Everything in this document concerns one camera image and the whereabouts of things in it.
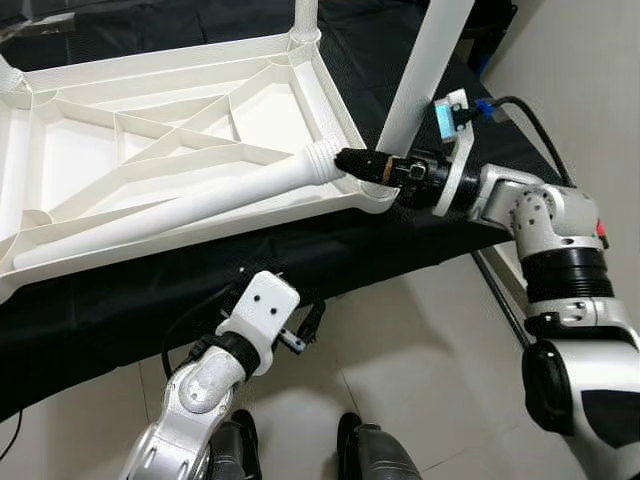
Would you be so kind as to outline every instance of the white bracket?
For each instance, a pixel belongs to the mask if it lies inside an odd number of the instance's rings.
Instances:
[[[464,109],[469,108],[467,95],[463,88],[455,90],[442,100],[435,102],[436,112],[438,112],[439,108],[452,109],[456,105],[460,105],[460,107]],[[455,145],[449,157],[451,159],[451,170],[449,171],[447,183],[445,183],[442,195],[440,195],[440,199],[432,212],[434,215],[440,217],[446,215],[453,202],[453,197],[455,197],[456,191],[458,190],[460,178],[462,177],[462,172],[464,172],[464,167],[467,164],[467,158],[469,158],[469,153],[471,152],[474,141],[471,121],[467,122],[461,130],[454,130],[450,134],[441,132],[441,134],[445,141],[451,138],[455,142]]]
[[[288,283],[270,272],[260,272],[216,334],[235,332],[251,342],[260,356],[254,375],[264,375],[273,363],[271,346],[299,303],[300,295]]]

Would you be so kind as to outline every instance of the white wall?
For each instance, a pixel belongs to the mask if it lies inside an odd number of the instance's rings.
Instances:
[[[515,3],[520,11],[483,81],[494,96],[532,106],[598,202],[616,295],[640,327],[640,2]],[[526,120],[514,119],[539,145]]]

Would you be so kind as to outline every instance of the robot leg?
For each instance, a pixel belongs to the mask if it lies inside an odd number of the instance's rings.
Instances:
[[[340,480],[421,480],[404,447],[378,425],[345,414],[338,428]]]
[[[260,480],[258,436],[249,412],[239,410],[224,422],[209,442],[209,467],[202,480]]]

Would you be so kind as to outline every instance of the black cable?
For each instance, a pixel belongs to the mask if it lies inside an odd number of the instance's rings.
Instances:
[[[502,290],[500,290],[500,286],[496,282],[495,278],[493,278],[493,274],[489,270],[489,267],[487,267],[486,262],[479,252],[471,252],[471,257],[473,258],[473,261],[476,262],[478,270],[480,270],[485,282],[487,282],[489,290],[491,290],[493,297],[496,299],[496,302],[498,302],[500,310],[502,310],[502,313],[504,313],[504,316],[507,318],[507,322],[509,322],[509,326],[511,327],[511,330],[513,330],[513,334],[518,342],[520,342],[522,348],[526,349],[531,344],[529,337],[527,337],[524,328],[522,328],[522,325],[518,322],[509,302],[507,302]]]
[[[173,322],[171,326],[167,329],[167,331],[164,334],[164,337],[162,338],[162,351],[160,353],[160,356],[162,358],[162,368],[164,369],[164,374],[167,376],[167,380],[169,380],[169,378],[171,378],[171,375],[173,375],[173,370],[171,369],[171,362],[169,361],[169,340],[171,339],[172,335],[176,332],[176,330],[178,330],[178,328],[180,328],[185,323],[187,319],[189,319],[189,317],[191,317],[194,313],[198,312],[198,310],[200,310],[201,308],[206,307],[207,305],[215,302],[216,300],[219,300],[220,297],[227,294],[229,290],[231,290],[231,287],[232,285],[227,285],[226,287],[221,288],[220,290],[213,293],[212,295],[209,295],[204,300],[196,303],[189,310],[187,310],[182,315],[180,315],[175,320],[175,322]]]
[[[7,456],[7,453],[9,453],[9,450],[11,450],[11,447],[13,447],[13,444],[16,443],[21,427],[22,427],[22,410],[20,410],[20,412],[18,413],[18,424],[16,425],[15,432],[13,432],[13,437],[11,437],[11,440],[9,440],[9,444],[5,447],[2,453],[0,453],[0,462],[4,460],[4,457]]]
[[[501,105],[509,103],[509,104],[515,105],[520,110],[522,110],[522,113],[524,113],[527,116],[527,118],[533,125],[533,128],[535,129],[536,133],[540,136],[542,143],[544,143],[544,146],[549,151],[549,154],[551,155],[551,159],[553,160],[553,163],[555,164],[556,168],[558,169],[558,173],[562,178],[562,183],[566,187],[575,188],[576,185],[575,183],[573,183],[573,180],[571,179],[571,175],[569,175],[567,168],[562,162],[562,159],[560,158],[560,154],[558,153],[558,150],[556,150],[555,145],[551,141],[551,137],[549,137],[546,130],[542,126],[542,123],[540,123],[540,120],[538,120],[538,117],[536,117],[535,113],[533,113],[533,110],[531,110],[531,107],[529,107],[529,105],[527,105],[522,99],[518,97],[513,97],[513,96],[497,98],[490,103],[493,107],[499,107]]]
[[[320,327],[320,322],[324,316],[324,312],[327,310],[327,304],[324,300],[320,300],[313,304],[311,310],[302,321],[296,332],[296,336],[300,338],[304,343],[315,343],[316,333]]]

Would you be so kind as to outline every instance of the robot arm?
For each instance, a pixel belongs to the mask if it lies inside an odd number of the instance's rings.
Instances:
[[[592,480],[640,479],[640,338],[614,297],[593,200],[575,188],[495,165],[465,168],[471,122],[452,115],[464,92],[436,103],[453,162],[343,150],[336,165],[361,180],[399,189],[398,201],[507,230],[527,280],[524,352],[529,414],[562,434]]]
[[[272,345],[299,302],[279,277],[255,275],[217,328],[214,345],[169,380],[160,418],[140,436],[120,478],[200,478],[209,460],[208,440],[229,412],[235,389],[269,369]]]

